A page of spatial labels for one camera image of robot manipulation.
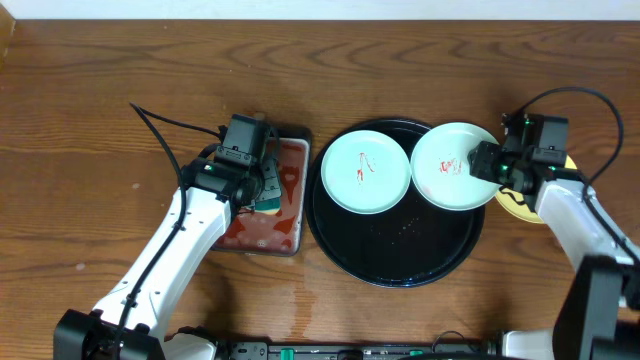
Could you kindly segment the pale green plate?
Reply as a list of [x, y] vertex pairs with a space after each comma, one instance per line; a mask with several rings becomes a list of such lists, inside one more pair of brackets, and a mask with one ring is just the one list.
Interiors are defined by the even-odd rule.
[[465, 122], [436, 126], [423, 135], [411, 154], [412, 180], [431, 204], [451, 211], [467, 211], [485, 205], [498, 184], [470, 174], [468, 154], [482, 141], [498, 141], [485, 129]]

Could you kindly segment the yellow plate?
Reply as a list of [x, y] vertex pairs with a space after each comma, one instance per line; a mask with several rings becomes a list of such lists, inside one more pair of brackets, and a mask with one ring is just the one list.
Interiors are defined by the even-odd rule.
[[[577, 170], [575, 162], [569, 155], [566, 156], [566, 161], [562, 168], [570, 171]], [[533, 187], [526, 194], [501, 185], [495, 194], [495, 198], [516, 218], [530, 223], [543, 224], [544, 221], [532, 210], [537, 199], [536, 193], [541, 189], [542, 183], [545, 180], [555, 180], [555, 172], [562, 168], [553, 165], [549, 165], [548, 168], [543, 168], [542, 165], [534, 165], [533, 168], [527, 172], [527, 175], [533, 181]]]

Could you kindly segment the green scrub sponge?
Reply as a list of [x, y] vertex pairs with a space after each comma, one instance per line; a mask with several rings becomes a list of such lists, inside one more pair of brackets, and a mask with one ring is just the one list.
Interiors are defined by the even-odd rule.
[[280, 209], [281, 200], [279, 197], [256, 201], [254, 206], [254, 212], [267, 215], [275, 215], [280, 211]]

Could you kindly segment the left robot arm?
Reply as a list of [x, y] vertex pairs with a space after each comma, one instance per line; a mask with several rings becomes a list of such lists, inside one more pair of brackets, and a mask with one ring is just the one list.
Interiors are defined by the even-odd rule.
[[213, 359], [203, 330], [172, 338], [168, 323], [199, 264], [238, 212], [279, 188], [273, 157], [198, 157], [178, 171], [161, 225], [118, 284], [90, 313], [67, 311], [53, 338], [56, 359]]

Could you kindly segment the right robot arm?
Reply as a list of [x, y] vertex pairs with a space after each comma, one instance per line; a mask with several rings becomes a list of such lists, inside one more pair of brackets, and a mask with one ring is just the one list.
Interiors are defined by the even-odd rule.
[[510, 331], [501, 355], [518, 359], [636, 359], [639, 327], [618, 318], [639, 307], [639, 250], [599, 204], [589, 181], [565, 166], [558, 140], [482, 141], [470, 174], [514, 190], [550, 228], [576, 270], [550, 330]]

